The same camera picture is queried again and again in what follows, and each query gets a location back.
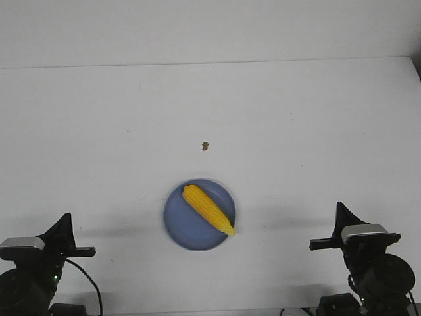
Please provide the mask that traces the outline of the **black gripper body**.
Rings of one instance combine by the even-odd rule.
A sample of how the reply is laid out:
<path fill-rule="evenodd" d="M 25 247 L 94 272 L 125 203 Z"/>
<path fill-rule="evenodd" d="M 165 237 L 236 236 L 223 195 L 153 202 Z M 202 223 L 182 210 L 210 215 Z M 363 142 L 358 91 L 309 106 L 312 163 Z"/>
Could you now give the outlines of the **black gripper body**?
<path fill-rule="evenodd" d="M 93 257 L 95 247 L 53 247 L 43 245 L 40 248 L 39 279 L 60 280 L 67 259 Z"/>
<path fill-rule="evenodd" d="M 322 249 L 340 249 L 350 273 L 363 273 L 379 257 L 385 255 L 388 246 L 401 239 L 398 233 L 352 236 L 344 242 L 339 236 L 312 239 L 310 251 Z"/>

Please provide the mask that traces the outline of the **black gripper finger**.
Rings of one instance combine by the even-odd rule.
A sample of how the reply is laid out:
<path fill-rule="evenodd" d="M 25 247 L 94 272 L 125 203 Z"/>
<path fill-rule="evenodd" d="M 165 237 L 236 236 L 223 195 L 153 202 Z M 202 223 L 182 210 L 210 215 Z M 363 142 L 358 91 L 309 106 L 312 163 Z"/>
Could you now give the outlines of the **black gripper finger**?
<path fill-rule="evenodd" d="M 342 230 L 346 226 L 367 224 L 354 215 L 342 202 L 336 203 L 335 226 L 331 235 L 332 240 L 341 240 Z"/>
<path fill-rule="evenodd" d="M 47 247 L 71 249 L 76 247 L 71 213 L 65 213 L 49 230 L 37 236 Z"/>

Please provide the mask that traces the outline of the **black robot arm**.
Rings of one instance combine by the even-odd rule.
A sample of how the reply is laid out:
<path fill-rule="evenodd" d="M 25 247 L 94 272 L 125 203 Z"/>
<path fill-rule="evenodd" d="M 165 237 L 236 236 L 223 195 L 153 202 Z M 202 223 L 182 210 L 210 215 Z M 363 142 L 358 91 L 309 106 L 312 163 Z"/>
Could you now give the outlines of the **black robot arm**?
<path fill-rule="evenodd" d="M 75 243 L 72 216 L 65 213 L 49 230 L 38 236 L 11 237 L 1 242 L 1 259 L 15 268 L 1 274 L 2 315 L 86 315 L 80 304 L 51 303 L 57 292 L 65 263 L 73 265 L 93 285 L 103 302 L 98 286 L 74 258 L 93 257 L 94 247 Z"/>
<path fill-rule="evenodd" d="M 409 307 L 416 305 L 411 293 L 414 271 L 404 259 L 386 252 L 400 239 L 400 234 L 364 222 L 337 203 L 332 235 L 312 239 L 309 248 L 341 250 L 352 291 L 322 296 L 316 315 L 408 315 Z"/>

